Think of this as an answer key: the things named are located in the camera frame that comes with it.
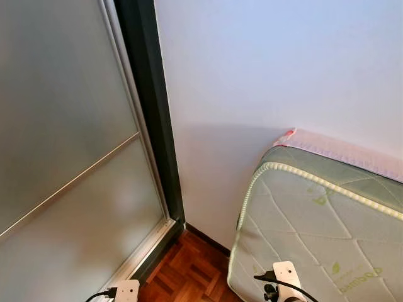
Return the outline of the quilted pale green mattress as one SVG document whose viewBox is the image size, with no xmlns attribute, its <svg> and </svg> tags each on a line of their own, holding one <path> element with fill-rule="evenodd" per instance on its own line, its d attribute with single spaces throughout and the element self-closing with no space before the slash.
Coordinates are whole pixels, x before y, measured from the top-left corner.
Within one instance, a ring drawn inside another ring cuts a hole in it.
<svg viewBox="0 0 403 302">
<path fill-rule="evenodd" d="M 293 147 L 275 146 L 249 183 L 227 282 L 264 302 L 259 274 L 289 261 L 320 302 L 403 302 L 403 186 Z"/>
</svg>

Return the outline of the pink sheet edge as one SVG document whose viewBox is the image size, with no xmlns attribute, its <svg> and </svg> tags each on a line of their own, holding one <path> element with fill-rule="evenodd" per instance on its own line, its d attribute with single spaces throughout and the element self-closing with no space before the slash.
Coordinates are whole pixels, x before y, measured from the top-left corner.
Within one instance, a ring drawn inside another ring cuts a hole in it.
<svg viewBox="0 0 403 302">
<path fill-rule="evenodd" d="M 293 147 L 375 174 L 403 182 L 403 160 L 321 133 L 294 128 L 274 141 L 273 146 Z"/>
</svg>

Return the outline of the frosted glass sliding door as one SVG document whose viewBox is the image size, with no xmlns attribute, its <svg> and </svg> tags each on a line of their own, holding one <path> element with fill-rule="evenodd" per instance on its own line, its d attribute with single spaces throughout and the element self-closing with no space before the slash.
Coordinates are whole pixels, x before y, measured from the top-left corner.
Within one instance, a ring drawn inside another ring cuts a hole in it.
<svg viewBox="0 0 403 302">
<path fill-rule="evenodd" d="M 81 302 L 174 225 L 112 0 L 0 0 L 0 302 Z"/>
</svg>

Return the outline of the dark wooden skirting board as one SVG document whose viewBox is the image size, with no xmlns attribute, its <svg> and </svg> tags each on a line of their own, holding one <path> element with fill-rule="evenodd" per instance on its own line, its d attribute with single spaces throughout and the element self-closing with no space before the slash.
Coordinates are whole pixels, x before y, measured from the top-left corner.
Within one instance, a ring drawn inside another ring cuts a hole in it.
<svg viewBox="0 0 403 302">
<path fill-rule="evenodd" d="M 221 253 L 225 254 L 225 256 L 229 257 L 230 256 L 230 249 L 227 249 L 227 247 L 224 247 L 224 245 L 219 244 L 216 242 L 214 239 L 210 238 L 207 234 L 204 234 L 201 230 L 196 229 L 191 225 L 190 223 L 185 223 L 185 230 L 189 231 L 214 249 L 220 251 Z"/>
</svg>

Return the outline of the dark door frame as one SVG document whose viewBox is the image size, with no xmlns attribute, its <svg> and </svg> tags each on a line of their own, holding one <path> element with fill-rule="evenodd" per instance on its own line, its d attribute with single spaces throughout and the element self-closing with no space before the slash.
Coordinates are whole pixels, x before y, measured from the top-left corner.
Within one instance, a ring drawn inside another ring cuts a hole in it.
<svg viewBox="0 0 403 302">
<path fill-rule="evenodd" d="M 159 262 L 184 230 L 185 215 L 179 183 L 178 160 L 170 119 L 169 96 L 159 45 L 155 0 L 112 0 L 115 16 L 123 35 L 124 66 L 130 68 L 136 89 L 139 111 L 144 122 L 144 138 L 155 164 L 157 190 L 167 210 L 171 226 L 159 236 L 133 276 L 141 284 L 158 267 Z"/>
</svg>

